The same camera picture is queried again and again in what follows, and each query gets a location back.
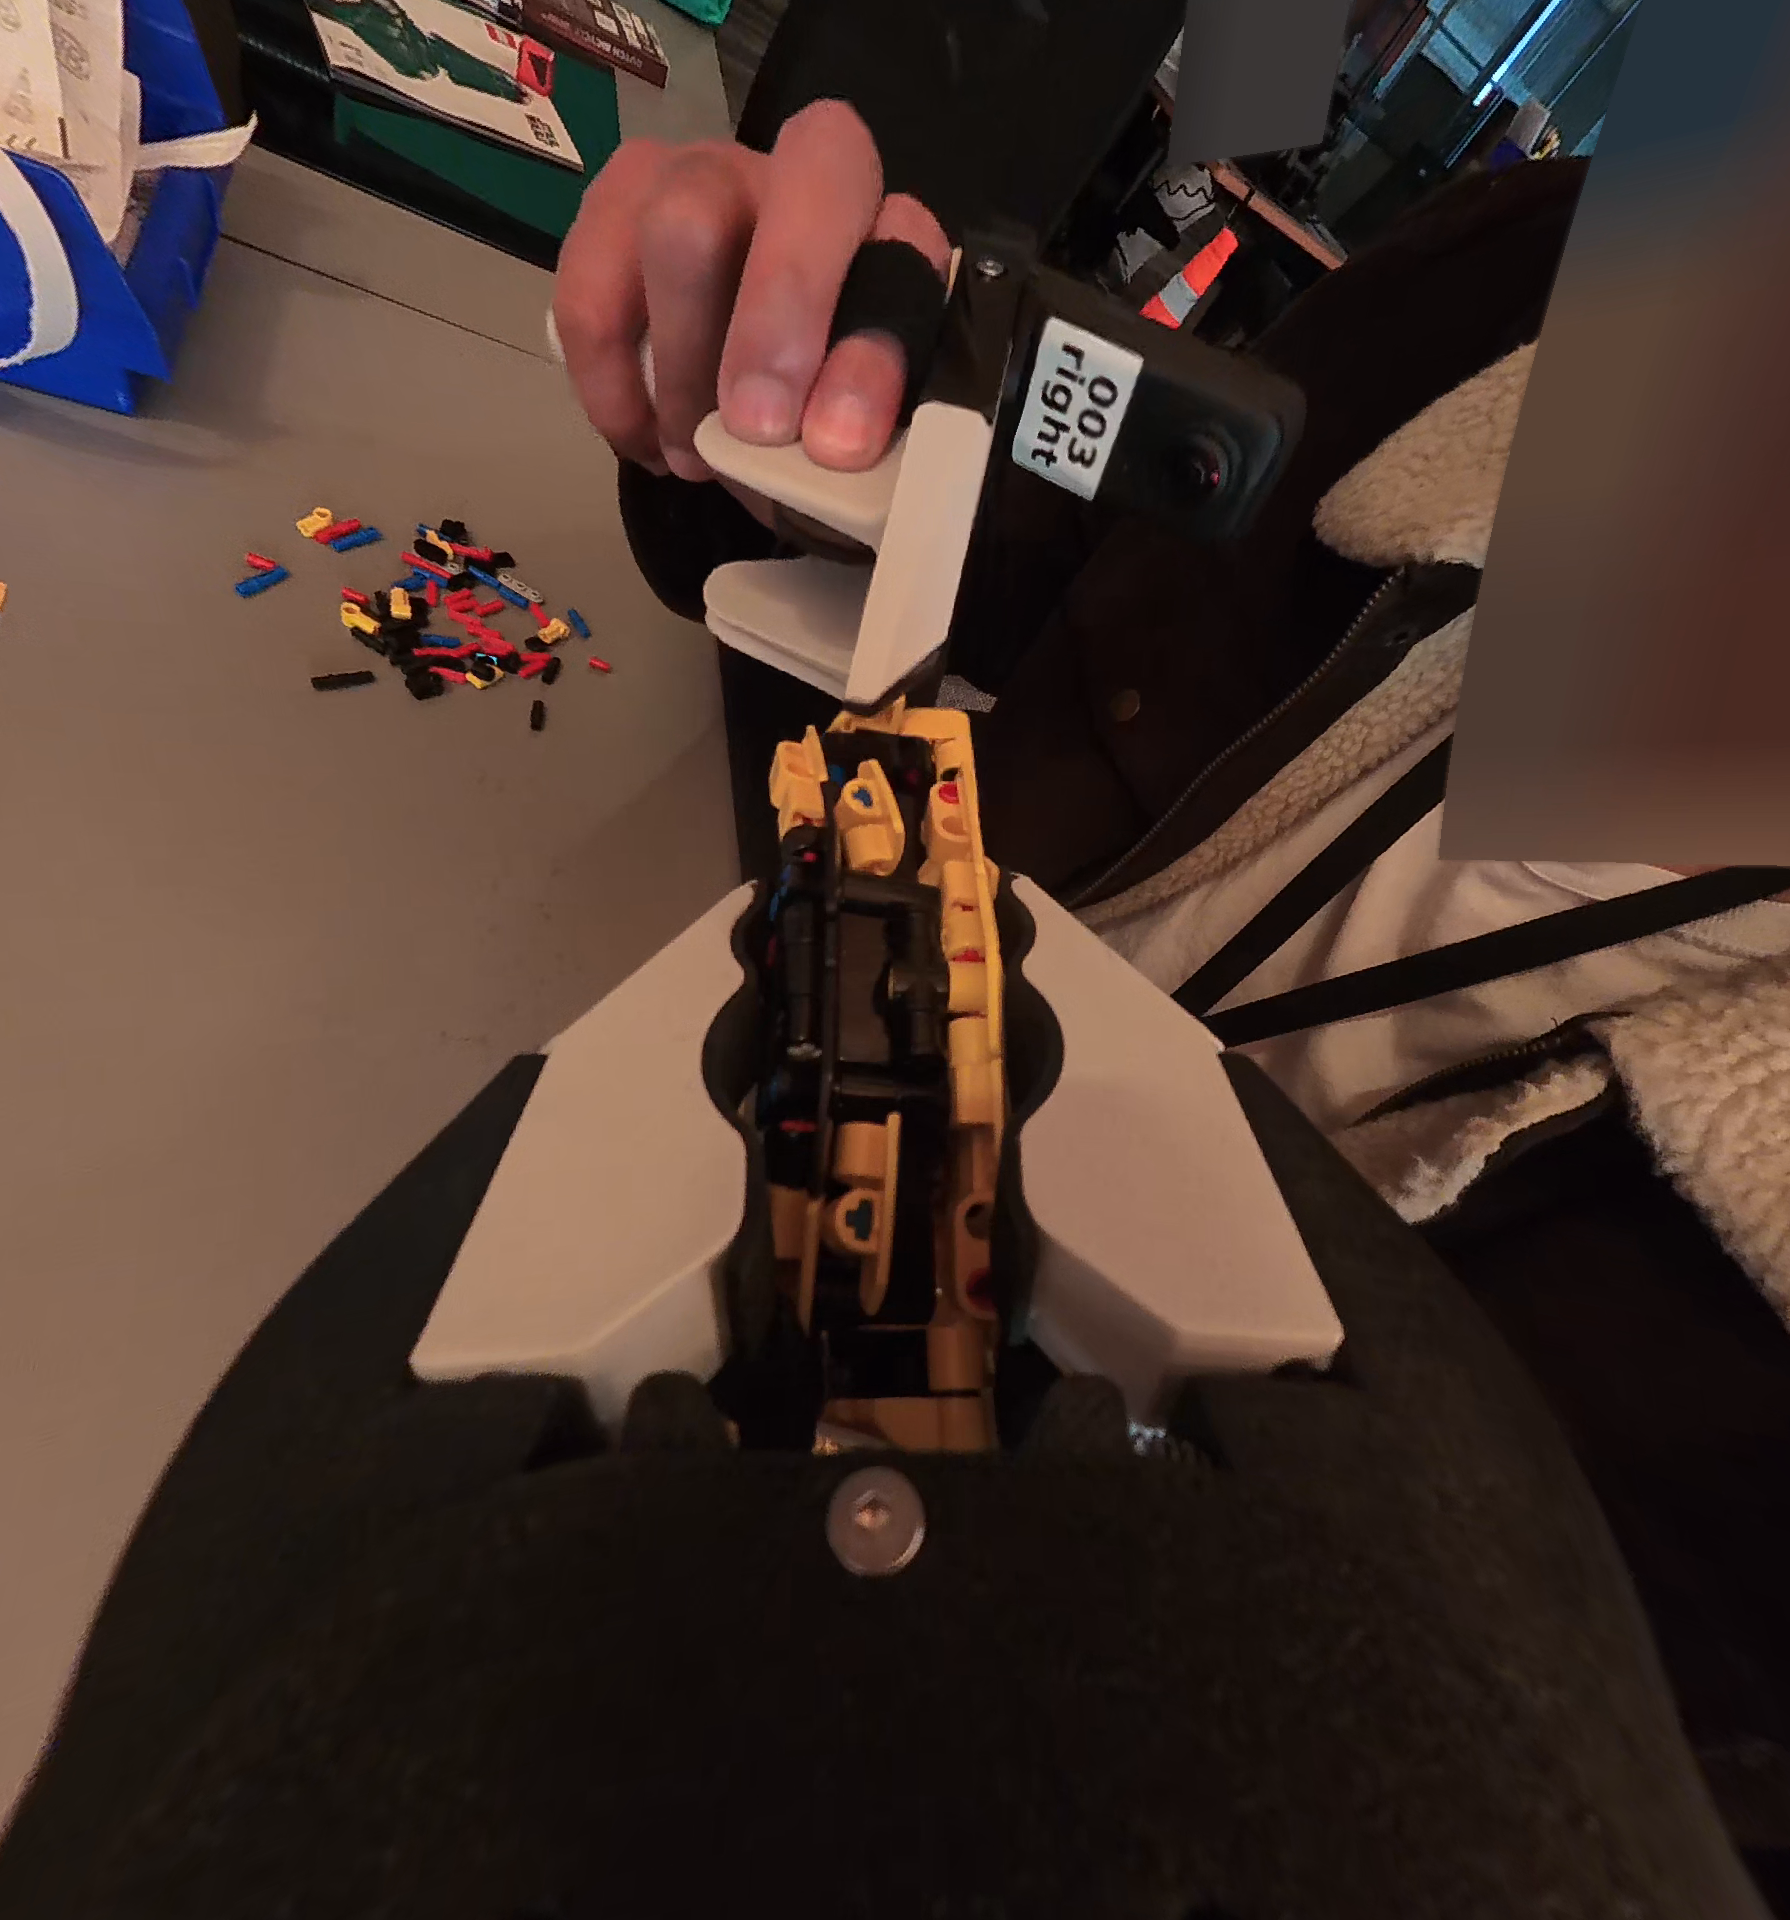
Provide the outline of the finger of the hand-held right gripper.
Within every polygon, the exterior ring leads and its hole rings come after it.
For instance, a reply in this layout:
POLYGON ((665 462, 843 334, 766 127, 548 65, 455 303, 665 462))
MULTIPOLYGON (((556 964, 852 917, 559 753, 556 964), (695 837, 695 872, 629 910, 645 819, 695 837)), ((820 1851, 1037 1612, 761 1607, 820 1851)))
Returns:
POLYGON ((917 407, 840 696, 849 707, 882 707, 948 644, 993 443, 979 407, 917 407))

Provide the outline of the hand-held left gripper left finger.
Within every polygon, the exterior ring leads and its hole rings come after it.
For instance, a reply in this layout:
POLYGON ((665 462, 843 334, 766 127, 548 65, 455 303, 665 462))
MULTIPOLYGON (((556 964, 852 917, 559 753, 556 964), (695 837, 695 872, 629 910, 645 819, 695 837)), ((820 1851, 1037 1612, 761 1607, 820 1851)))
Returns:
POLYGON ((408 1353, 425 1381, 575 1379, 621 1430, 634 1388, 729 1357, 716 1266, 749 1208, 746 1148, 707 1080, 745 979, 743 884, 546 1044, 545 1066, 408 1353))

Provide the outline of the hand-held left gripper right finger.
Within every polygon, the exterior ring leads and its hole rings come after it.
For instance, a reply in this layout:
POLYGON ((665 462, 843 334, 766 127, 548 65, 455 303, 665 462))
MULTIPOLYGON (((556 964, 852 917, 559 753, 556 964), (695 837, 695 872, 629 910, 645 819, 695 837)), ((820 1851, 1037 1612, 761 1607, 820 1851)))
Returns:
POLYGON ((1195 1377, 1331 1364, 1342 1321, 1208 1028, 1027 875, 1063 1063, 1021 1135, 1028 1338, 1161 1425, 1195 1377))

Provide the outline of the yellow toy brick car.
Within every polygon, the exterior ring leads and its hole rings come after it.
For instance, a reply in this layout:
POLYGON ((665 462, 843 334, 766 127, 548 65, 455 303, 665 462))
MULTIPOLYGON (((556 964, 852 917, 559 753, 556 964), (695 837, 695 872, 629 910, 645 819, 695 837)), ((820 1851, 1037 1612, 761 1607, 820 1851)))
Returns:
POLYGON ((752 1119, 812 1447, 982 1452, 1009 1091, 970 720, 843 711, 777 743, 766 794, 752 1119))

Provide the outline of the pile of coloured brick pins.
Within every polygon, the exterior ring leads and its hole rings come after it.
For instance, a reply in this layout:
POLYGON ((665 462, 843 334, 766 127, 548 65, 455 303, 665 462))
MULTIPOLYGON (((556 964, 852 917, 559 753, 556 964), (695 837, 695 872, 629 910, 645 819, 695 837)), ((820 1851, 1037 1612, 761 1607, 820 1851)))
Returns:
POLYGON ((559 688, 621 671, 575 604, 459 516, 391 525, 317 502, 239 552, 231 590, 288 625, 305 657, 285 682, 325 703, 393 691, 428 707, 518 689, 528 732, 543 734, 559 688))

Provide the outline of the person's right forearm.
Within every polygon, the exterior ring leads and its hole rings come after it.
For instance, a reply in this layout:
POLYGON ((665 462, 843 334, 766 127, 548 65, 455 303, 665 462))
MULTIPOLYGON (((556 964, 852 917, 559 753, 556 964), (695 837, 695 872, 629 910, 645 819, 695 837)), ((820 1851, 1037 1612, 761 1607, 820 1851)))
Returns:
POLYGON ((1187 4, 786 4, 738 114, 768 154, 823 99, 861 114, 890 194, 923 202, 952 249, 1001 233, 1070 264, 1075 206, 1150 98, 1187 4))

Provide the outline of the person's right hand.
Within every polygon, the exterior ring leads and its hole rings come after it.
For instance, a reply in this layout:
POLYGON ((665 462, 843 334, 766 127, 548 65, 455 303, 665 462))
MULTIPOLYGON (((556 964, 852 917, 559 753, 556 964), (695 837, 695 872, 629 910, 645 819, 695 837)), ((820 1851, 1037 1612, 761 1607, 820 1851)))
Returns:
POLYGON ((734 139, 627 141, 584 194, 554 280, 554 326, 594 431, 627 462, 715 477, 696 450, 718 413, 746 443, 803 443, 812 464, 874 468, 899 431, 905 349, 830 344, 864 243, 893 242, 947 277, 931 208, 887 190, 856 108, 794 114, 768 154, 734 139))

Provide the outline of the orange traffic cone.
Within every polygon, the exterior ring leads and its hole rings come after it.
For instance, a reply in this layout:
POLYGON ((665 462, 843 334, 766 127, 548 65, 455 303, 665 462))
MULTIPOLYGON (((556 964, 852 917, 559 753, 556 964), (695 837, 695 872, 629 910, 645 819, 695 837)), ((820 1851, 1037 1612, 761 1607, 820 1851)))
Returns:
POLYGON ((1189 328, 1197 311, 1206 307, 1239 248, 1239 231, 1228 223, 1218 227, 1216 236, 1142 303, 1142 317, 1171 329, 1189 328))

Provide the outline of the dark fleece-lined jacket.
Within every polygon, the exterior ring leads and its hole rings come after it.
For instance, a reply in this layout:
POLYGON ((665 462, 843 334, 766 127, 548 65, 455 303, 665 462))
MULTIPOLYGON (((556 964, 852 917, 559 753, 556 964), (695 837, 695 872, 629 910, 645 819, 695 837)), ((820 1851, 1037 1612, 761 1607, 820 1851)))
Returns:
MULTIPOLYGON (((1585 155, 1468 173, 1266 326, 1308 421, 1237 546, 1023 477, 985 824, 1163 989, 1452 736, 1585 155)), ((1790 1916, 1790 890, 1243 1046, 1555 1397, 1721 1811, 1790 1916)))

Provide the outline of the dark printed flat box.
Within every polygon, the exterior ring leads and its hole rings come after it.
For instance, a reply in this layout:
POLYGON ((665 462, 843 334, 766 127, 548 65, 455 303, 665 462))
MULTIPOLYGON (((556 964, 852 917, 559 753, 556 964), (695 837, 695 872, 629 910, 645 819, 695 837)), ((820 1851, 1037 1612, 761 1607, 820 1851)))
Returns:
POLYGON ((621 2, 494 2, 511 31, 556 56, 614 70, 656 90, 668 87, 668 52, 656 28, 621 2))

